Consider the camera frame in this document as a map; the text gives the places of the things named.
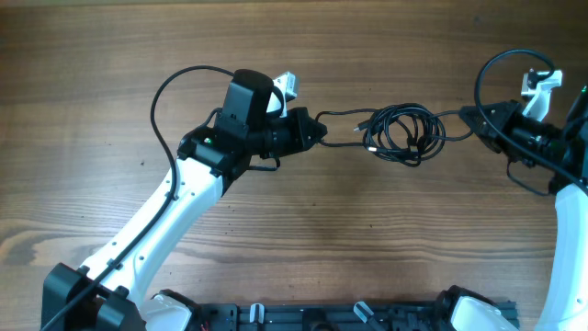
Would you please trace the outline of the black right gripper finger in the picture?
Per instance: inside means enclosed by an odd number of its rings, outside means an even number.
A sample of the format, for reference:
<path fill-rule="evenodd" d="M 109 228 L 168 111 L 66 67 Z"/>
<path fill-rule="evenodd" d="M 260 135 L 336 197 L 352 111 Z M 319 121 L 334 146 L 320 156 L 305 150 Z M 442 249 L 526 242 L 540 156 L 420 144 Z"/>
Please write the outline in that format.
<path fill-rule="evenodd" d="M 458 115 L 488 149 L 497 154 L 501 152 L 501 146 L 497 143 L 496 130 L 491 128 L 478 110 L 462 109 Z"/>
<path fill-rule="evenodd" d="M 484 114 L 488 120 L 507 120 L 511 115 L 522 107 L 520 102 L 515 100 L 502 101 L 482 105 L 481 115 Z M 465 106 L 462 109 L 476 109 L 476 106 Z"/>

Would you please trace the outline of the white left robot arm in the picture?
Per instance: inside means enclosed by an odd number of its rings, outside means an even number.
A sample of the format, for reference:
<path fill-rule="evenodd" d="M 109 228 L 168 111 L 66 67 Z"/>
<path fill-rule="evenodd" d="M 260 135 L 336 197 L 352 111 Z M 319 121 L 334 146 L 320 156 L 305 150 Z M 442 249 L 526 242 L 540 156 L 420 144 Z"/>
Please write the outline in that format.
<path fill-rule="evenodd" d="M 170 170 L 126 225 L 79 268 L 63 263 L 43 283 L 43 330 L 189 330 L 203 322 L 199 306 L 173 291 L 147 298 L 153 278 L 192 224 L 231 184 L 256 169 L 253 157 L 305 152 L 326 133 L 305 108 L 288 108 L 299 78 L 275 79 L 240 69 L 221 107 L 188 132 Z"/>

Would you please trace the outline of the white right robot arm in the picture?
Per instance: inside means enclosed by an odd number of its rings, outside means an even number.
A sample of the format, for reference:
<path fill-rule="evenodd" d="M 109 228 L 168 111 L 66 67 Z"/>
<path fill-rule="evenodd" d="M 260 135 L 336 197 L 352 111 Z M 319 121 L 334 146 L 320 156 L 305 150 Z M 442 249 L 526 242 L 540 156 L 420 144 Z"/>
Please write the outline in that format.
<path fill-rule="evenodd" d="M 461 120 L 490 150 L 510 162 L 553 172 L 557 238 L 547 298 L 536 330 L 587 328 L 587 89 L 563 128 L 544 123 L 515 101 L 462 108 Z"/>

